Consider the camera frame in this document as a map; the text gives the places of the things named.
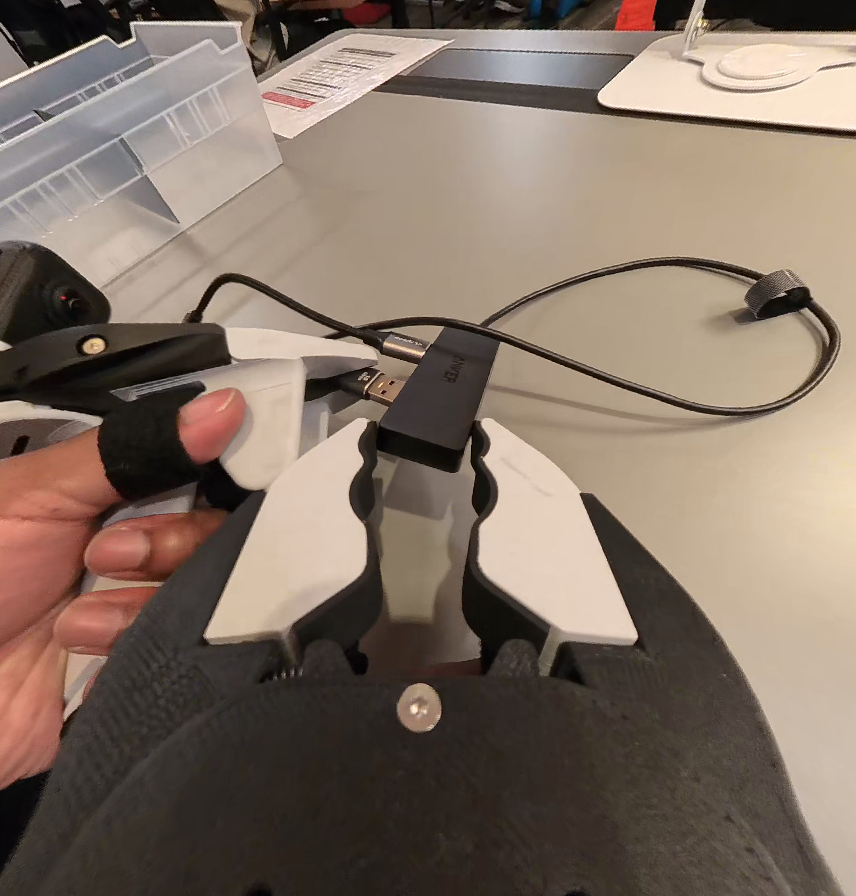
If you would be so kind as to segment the black cable dark plug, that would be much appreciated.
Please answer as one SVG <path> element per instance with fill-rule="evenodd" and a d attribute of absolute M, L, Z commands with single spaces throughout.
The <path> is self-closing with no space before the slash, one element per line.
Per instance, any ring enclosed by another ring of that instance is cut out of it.
<path fill-rule="evenodd" d="M 405 387 L 407 380 L 388 375 L 375 367 L 340 375 L 335 380 L 339 391 L 356 400 L 391 406 Z"/>

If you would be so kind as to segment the person's left hand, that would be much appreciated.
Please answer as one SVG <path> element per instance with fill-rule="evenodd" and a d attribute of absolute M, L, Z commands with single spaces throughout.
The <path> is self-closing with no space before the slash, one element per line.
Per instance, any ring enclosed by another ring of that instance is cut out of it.
<path fill-rule="evenodd" d="M 159 584 L 226 520 L 121 521 L 96 430 L 0 461 L 0 790 L 51 768 L 68 656 L 107 655 Z"/>

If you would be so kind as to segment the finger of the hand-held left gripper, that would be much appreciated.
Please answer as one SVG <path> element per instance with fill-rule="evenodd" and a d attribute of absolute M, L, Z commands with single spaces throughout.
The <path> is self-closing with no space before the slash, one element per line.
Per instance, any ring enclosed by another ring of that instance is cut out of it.
<path fill-rule="evenodd" d="M 265 328 L 225 329 L 229 353 L 236 362 L 300 360 L 304 365 L 376 365 L 375 349 L 312 335 Z"/>
<path fill-rule="evenodd" d="M 317 386 L 317 396 L 338 377 L 358 374 L 376 365 L 375 358 L 278 358 L 254 359 L 214 367 L 185 375 L 176 375 L 153 382 L 114 389 L 112 394 L 123 401 L 140 401 L 154 396 L 195 399 L 222 389 L 236 389 L 245 395 L 273 388 L 289 388 L 293 400 L 303 400 L 310 384 Z"/>

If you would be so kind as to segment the slim black USB hub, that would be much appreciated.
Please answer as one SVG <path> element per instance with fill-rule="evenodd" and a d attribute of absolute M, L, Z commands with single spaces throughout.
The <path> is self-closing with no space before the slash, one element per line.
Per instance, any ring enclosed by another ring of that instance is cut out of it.
<path fill-rule="evenodd" d="M 377 450 L 447 473 L 459 470 L 498 343 L 443 329 L 377 426 Z"/>

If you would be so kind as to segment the clear plastic bin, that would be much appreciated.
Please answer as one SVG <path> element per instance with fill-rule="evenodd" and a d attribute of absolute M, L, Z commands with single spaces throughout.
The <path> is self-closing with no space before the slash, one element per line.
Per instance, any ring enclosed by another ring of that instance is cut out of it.
<path fill-rule="evenodd" d="M 0 244 L 97 286 L 282 158 L 236 21 L 143 21 L 0 83 Z"/>

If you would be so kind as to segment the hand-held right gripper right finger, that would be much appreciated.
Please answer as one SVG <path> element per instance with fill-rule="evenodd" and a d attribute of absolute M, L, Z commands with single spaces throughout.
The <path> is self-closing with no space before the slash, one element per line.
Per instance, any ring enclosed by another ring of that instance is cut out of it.
<path fill-rule="evenodd" d="M 635 623 L 580 488 L 495 420 L 475 423 L 471 447 L 463 613 L 486 660 L 520 640 L 550 674 L 567 644 L 634 647 Z"/>

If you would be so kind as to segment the paper sheet red label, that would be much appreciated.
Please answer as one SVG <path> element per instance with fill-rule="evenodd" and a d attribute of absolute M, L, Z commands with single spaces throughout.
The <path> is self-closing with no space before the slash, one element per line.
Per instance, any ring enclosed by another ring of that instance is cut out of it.
<path fill-rule="evenodd" d="M 296 56 L 259 85 L 273 135 L 293 139 L 449 44 L 356 30 Z"/>

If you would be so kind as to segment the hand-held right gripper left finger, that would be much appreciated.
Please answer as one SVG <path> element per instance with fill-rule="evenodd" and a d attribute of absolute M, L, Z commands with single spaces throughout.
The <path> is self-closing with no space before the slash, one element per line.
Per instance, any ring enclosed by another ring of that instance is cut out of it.
<path fill-rule="evenodd" d="M 300 662 L 316 641 L 355 651 L 380 616 L 376 536 L 377 424 L 355 419 L 265 491 L 204 638 L 275 641 Z"/>

